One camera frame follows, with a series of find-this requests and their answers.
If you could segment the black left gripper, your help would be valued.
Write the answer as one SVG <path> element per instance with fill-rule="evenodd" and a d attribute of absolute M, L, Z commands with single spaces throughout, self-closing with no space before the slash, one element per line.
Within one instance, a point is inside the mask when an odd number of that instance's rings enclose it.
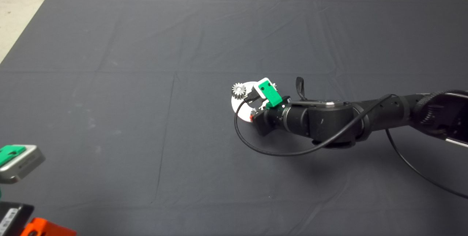
<path fill-rule="evenodd" d="M 0 203 L 1 236 L 76 236 L 77 232 L 46 219 L 33 218 L 34 206 L 16 202 Z"/>

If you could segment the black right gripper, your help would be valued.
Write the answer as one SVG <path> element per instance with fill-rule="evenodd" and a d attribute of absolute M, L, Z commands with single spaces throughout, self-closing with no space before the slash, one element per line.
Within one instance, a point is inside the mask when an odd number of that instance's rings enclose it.
<path fill-rule="evenodd" d="M 260 136 L 267 136 L 275 130 L 288 132 L 284 115 L 289 110 L 288 104 L 282 104 L 272 109 L 264 109 L 250 115 L 254 129 Z"/>

